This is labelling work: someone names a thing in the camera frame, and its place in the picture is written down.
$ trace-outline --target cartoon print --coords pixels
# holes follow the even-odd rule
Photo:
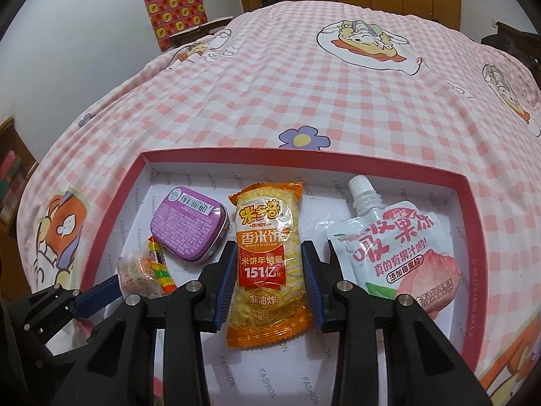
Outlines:
[[[158,37],[159,39],[165,38],[166,35],[166,30],[163,27],[156,29],[156,37]]]
[[[513,89],[505,78],[504,73],[496,66],[487,64],[483,67],[483,78],[496,96],[498,96],[526,123],[528,129],[537,137],[541,136],[539,124],[531,117],[530,113],[524,111],[524,108],[520,105]]]
[[[317,43],[349,64],[416,74],[423,59],[406,38],[362,20],[339,21],[317,34]]]
[[[315,149],[328,148],[331,146],[331,139],[327,136],[318,136],[319,130],[307,125],[298,130],[290,128],[281,133],[278,138],[284,144],[280,148],[297,148],[297,149]]]
[[[453,90],[456,91],[458,94],[461,94],[462,96],[470,98],[470,99],[475,97],[470,90],[468,90],[467,88],[462,87],[460,84],[458,84],[456,82],[449,81],[449,80],[445,80],[445,82],[447,82],[449,85],[451,85]]]
[[[70,287],[70,274],[86,217],[85,204],[72,191],[55,195],[49,202],[37,229],[33,263],[36,285]]]
[[[94,116],[95,115],[91,113],[86,113],[85,116],[79,121],[79,126],[80,127],[85,126],[88,122],[90,122],[90,119],[92,119]]]
[[[540,334],[541,312],[530,319],[518,337],[479,379],[494,406],[507,403],[534,368],[539,357]]]
[[[213,52],[213,51],[217,50],[218,48],[223,47],[226,44],[226,42],[228,42],[230,37],[231,37],[231,30],[225,29],[225,30],[221,31],[219,34],[217,34],[208,43],[203,43],[203,44],[198,44],[196,46],[192,46],[191,48],[189,48],[189,50],[187,52],[181,53],[179,55],[179,61],[180,62],[184,62],[186,60],[191,61],[190,59],[188,59],[191,56],[193,56],[195,54],[198,54],[199,56],[203,56],[203,54],[205,54],[206,52],[211,52],[206,57],[206,58],[209,58],[209,59],[206,59],[209,62],[214,61],[218,56],[224,56],[226,58],[232,58],[236,54],[236,51],[238,50],[237,48],[228,47],[225,51],[221,51],[219,53]]]

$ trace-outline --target purple tin box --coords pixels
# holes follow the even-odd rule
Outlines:
[[[152,217],[150,231],[182,259],[205,261],[224,238],[228,222],[222,204],[180,186],[162,201]]]

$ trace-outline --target metal bolt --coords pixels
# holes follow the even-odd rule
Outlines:
[[[336,287],[342,292],[348,292],[350,290],[353,290],[353,284],[349,281],[338,281],[336,283]]]
[[[138,294],[131,294],[126,298],[126,303],[131,307],[137,305],[139,302],[141,302],[141,296]]]
[[[201,290],[202,286],[203,284],[201,284],[201,282],[199,281],[190,281],[186,284],[186,290],[188,290],[189,292],[198,292],[199,290]]]
[[[413,298],[409,294],[401,294],[398,297],[398,302],[405,307],[409,307],[413,304]]]

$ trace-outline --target pink gingham bedsheet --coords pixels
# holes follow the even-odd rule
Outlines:
[[[327,41],[336,44],[339,33],[319,35],[327,26],[355,20],[361,21],[355,29],[360,25],[383,46],[386,37],[405,59],[379,61],[351,52],[348,23],[338,26],[346,29],[345,47]],[[70,188],[87,201],[69,282],[77,287],[102,216],[140,152],[294,146],[301,127],[311,127],[303,131],[314,137],[315,150],[393,158],[467,176],[489,259],[477,373],[486,370],[541,302],[541,106],[528,70],[432,21],[342,3],[283,2],[242,15],[227,29],[231,33],[199,53],[187,56],[184,48],[154,59],[82,113],[50,149],[24,192],[17,221],[32,290],[54,282],[54,276],[37,273],[44,259],[36,251],[36,231],[55,194]],[[325,41],[332,50],[321,45]],[[183,53],[188,59],[175,58],[168,67]],[[385,65],[392,69],[382,70]],[[529,123],[509,98],[529,114]]]

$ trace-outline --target plastic packaging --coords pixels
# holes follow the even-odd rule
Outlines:
[[[302,183],[258,183],[229,197],[239,245],[227,329],[231,347],[282,340],[311,322],[298,232],[301,195]]]
[[[423,215],[409,201],[385,208],[363,175],[348,186],[358,216],[327,230],[344,279],[388,299],[410,294],[435,319],[454,299],[461,274],[445,252],[449,234],[435,214]]]
[[[161,246],[153,236],[148,239],[146,248],[121,256],[116,268],[123,293],[157,298],[177,289],[167,270]]]

